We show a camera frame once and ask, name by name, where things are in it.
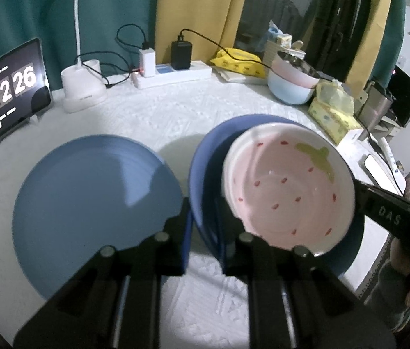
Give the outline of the pink strawberry bowl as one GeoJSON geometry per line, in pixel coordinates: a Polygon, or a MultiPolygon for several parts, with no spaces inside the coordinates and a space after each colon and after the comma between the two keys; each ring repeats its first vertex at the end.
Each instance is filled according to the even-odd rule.
{"type": "Polygon", "coordinates": [[[305,246],[315,256],[344,239],[355,214],[345,160],[298,124],[260,124],[233,140],[221,193],[245,231],[284,250],[305,246]]]}

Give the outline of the blue plate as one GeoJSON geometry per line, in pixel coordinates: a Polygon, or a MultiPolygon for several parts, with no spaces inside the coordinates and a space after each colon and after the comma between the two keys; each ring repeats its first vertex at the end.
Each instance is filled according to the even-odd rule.
{"type": "Polygon", "coordinates": [[[36,164],[15,200],[16,257],[35,290],[51,298],[98,250],[139,245],[180,212],[168,164],[120,136],[84,136],[36,164]]]}

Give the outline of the large blue bowl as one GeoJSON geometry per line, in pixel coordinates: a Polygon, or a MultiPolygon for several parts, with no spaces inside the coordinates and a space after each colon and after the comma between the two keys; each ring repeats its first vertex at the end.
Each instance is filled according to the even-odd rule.
{"type": "MultiPolygon", "coordinates": [[[[221,242],[221,216],[216,200],[221,196],[221,175],[226,154],[232,142],[248,129],[275,122],[301,126],[295,121],[269,114],[233,117],[207,133],[195,151],[188,177],[191,212],[204,243],[219,262],[224,261],[226,246],[221,242]]],[[[356,212],[344,239],[319,257],[337,277],[343,276],[354,263],[363,231],[364,216],[356,212]]]]}

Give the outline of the white tube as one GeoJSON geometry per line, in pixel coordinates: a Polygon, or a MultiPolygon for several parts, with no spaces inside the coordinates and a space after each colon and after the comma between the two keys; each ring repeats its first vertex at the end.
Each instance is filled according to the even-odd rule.
{"type": "Polygon", "coordinates": [[[399,167],[397,166],[397,162],[396,159],[393,155],[393,152],[390,148],[389,143],[387,142],[385,137],[381,137],[378,141],[379,146],[382,150],[382,152],[384,153],[385,157],[386,157],[386,162],[388,163],[388,165],[390,166],[390,168],[392,169],[392,171],[394,173],[397,172],[401,172],[399,167]]]}

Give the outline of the yellow tissue box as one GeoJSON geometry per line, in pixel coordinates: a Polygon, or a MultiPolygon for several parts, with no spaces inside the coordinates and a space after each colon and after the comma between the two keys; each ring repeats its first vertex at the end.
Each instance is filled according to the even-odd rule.
{"type": "Polygon", "coordinates": [[[363,132],[354,117],[354,98],[338,80],[319,81],[308,113],[336,146],[357,141],[363,132]]]}

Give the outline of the light blue bowl in stack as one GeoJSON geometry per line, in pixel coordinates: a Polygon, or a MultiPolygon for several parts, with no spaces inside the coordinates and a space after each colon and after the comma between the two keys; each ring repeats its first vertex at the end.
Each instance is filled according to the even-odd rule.
{"type": "Polygon", "coordinates": [[[314,89],[304,88],[289,82],[278,76],[273,70],[269,70],[267,85],[273,95],[286,105],[302,105],[309,101],[314,93],[314,89]]]}

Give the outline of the pink bowl in stack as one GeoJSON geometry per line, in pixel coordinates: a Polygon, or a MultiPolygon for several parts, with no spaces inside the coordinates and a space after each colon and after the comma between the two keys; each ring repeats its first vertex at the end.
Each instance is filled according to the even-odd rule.
{"type": "Polygon", "coordinates": [[[271,69],[278,76],[303,88],[313,89],[319,82],[317,75],[311,76],[302,69],[295,67],[291,62],[280,58],[273,60],[271,69]]]}

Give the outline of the white perforated basket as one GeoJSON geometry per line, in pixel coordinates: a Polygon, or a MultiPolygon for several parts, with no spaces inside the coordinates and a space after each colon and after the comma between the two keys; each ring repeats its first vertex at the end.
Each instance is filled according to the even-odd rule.
{"type": "Polygon", "coordinates": [[[286,54],[290,54],[291,56],[300,58],[302,60],[306,56],[306,53],[304,51],[283,47],[282,45],[279,45],[276,42],[268,40],[264,46],[262,62],[265,65],[271,65],[278,51],[282,51],[286,54]]]}

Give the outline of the yellow snack bag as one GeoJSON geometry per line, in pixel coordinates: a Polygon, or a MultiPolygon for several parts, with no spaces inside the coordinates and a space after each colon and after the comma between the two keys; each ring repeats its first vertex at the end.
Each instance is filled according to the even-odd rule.
{"type": "Polygon", "coordinates": [[[266,76],[265,65],[257,55],[236,48],[226,47],[217,51],[215,57],[210,60],[210,63],[219,69],[242,75],[258,78],[266,76]]]}

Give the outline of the white desk lamp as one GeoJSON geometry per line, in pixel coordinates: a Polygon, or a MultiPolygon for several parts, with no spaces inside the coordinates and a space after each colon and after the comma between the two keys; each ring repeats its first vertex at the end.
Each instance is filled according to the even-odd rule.
{"type": "Polygon", "coordinates": [[[101,63],[93,59],[85,64],[82,60],[81,35],[79,27],[79,0],[73,2],[75,27],[75,64],[61,71],[64,89],[63,108],[67,113],[77,113],[96,106],[108,97],[103,81],[101,63]]]}

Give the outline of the tablet showing clock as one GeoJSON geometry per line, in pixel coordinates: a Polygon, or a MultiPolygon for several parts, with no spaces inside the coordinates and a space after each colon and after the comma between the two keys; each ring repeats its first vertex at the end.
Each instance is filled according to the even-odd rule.
{"type": "Polygon", "coordinates": [[[0,57],[0,140],[52,102],[40,39],[0,57]]]}

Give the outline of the white phone charger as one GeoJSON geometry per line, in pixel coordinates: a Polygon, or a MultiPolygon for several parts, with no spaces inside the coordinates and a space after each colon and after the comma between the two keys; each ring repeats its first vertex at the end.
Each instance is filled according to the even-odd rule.
{"type": "Polygon", "coordinates": [[[153,48],[139,51],[139,72],[149,78],[156,74],[156,52],[153,48]]]}

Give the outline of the black power adapter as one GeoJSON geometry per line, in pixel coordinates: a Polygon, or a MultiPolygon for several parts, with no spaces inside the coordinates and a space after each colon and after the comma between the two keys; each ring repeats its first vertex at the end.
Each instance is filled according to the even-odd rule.
{"type": "Polygon", "coordinates": [[[191,67],[192,43],[177,40],[171,45],[170,64],[174,70],[188,70],[191,67]]]}

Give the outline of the yellow curtain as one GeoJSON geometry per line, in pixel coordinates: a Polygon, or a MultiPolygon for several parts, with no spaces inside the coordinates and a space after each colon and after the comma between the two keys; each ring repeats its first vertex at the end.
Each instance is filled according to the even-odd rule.
{"type": "Polygon", "coordinates": [[[156,60],[170,62],[171,44],[182,29],[184,39],[192,43],[193,60],[207,62],[217,52],[214,40],[223,47],[233,47],[245,0],[157,0],[155,22],[156,60]]]}

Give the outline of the teal curtain left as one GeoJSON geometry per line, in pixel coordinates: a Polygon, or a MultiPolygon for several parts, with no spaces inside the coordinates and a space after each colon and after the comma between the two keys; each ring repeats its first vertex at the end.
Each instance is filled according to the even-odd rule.
{"type": "Polygon", "coordinates": [[[135,68],[143,40],[154,42],[157,0],[0,0],[0,56],[39,38],[51,89],[77,58],[105,75],[135,68]]]}

